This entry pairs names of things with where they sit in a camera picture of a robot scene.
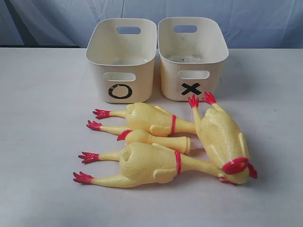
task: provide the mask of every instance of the black o mark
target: black o mark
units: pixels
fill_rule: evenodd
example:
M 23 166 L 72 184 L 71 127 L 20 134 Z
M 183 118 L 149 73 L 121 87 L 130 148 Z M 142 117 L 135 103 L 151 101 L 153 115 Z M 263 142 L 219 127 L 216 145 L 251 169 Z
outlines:
M 186 95 L 189 92 L 195 93 L 196 95 L 201 94 L 202 92 L 199 91 L 198 89 L 196 89 L 199 86 L 200 86 L 200 84 L 198 84 L 198 83 L 195 83 L 192 86 L 190 86 L 186 83 L 182 84 L 182 87 L 186 88 L 186 90 L 182 92 L 182 95 Z
M 122 96 L 122 97 L 113 95 L 114 89 L 115 89 L 116 87 L 118 87 L 118 86 L 126 87 L 126 88 L 128 89 L 127 95 Z M 133 90 L 130 88 L 130 86 L 128 86 L 128 85 L 126 85 L 126 84 L 115 84 L 115 85 L 113 85 L 113 86 L 111 86 L 111 87 L 109 88 L 108 94 L 109 94 L 109 96 L 111 96 L 111 97 L 113 97 L 113 98 L 116 98 L 116 99 L 126 99 L 126 98 L 129 98 L 130 96 L 132 96 Z

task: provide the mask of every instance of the white plastic basket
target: white plastic basket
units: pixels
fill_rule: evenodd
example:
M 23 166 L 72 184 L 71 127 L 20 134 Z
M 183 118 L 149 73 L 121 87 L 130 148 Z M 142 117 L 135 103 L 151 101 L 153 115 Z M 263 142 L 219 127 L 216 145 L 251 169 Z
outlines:
M 135 103 L 150 98 L 156 45 L 157 27 L 150 20 L 111 18 L 96 26 L 86 57 L 104 101 Z
M 159 23 L 162 92 L 188 101 L 214 93 L 229 55 L 218 24 L 204 17 L 170 17 Z

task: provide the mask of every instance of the table surface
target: table surface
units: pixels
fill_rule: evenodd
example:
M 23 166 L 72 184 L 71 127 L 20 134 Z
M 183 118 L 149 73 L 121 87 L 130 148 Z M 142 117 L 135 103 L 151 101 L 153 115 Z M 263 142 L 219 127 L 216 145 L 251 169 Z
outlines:
M 302 226 L 302 59 L 303 50 L 230 50 L 215 97 L 246 135 L 257 180 L 232 186 L 189 171 L 167 184 L 119 189 L 72 180 L 74 171 L 118 174 L 118 162 L 85 165 L 78 155 L 124 147 L 86 127 L 95 108 L 126 104 L 98 97 L 85 49 L 0 48 L 0 226 Z M 189 103 L 162 95 L 158 54 L 146 102 L 193 121 Z M 201 114 L 209 107 L 201 103 Z

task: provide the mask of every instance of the cross symbol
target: cross symbol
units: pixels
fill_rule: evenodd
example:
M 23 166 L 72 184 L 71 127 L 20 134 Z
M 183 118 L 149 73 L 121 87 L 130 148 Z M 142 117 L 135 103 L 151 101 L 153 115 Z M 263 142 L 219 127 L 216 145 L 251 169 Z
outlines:
M 199 87 L 199 86 L 200 86 L 200 84 L 198 84 L 198 83 L 195 83 L 192 86 L 190 86 L 186 83 L 183 83 L 182 87 L 186 88 L 186 90 L 182 92 L 182 95 L 186 95 L 189 92 L 195 93 L 196 95 L 201 94 L 201 91 L 196 89 L 196 87 Z

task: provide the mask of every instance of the basket handle hole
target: basket handle hole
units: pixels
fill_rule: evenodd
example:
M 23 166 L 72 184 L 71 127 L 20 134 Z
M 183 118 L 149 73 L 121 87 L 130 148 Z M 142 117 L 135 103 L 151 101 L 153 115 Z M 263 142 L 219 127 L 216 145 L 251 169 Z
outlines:
M 196 25 L 176 25 L 174 26 L 175 33 L 195 33 L 198 30 Z
M 181 79 L 207 79 L 210 72 L 206 70 L 182 70 L 178 73 Z
M 111 82 L 132 82 L 136 80 L 136 75 L 130 72 L 106 72 L 104 78 Z
M 118 27 L 117 32 L 121 35 L 138 35 L 141 33 L 141 29 L 139 27 Z

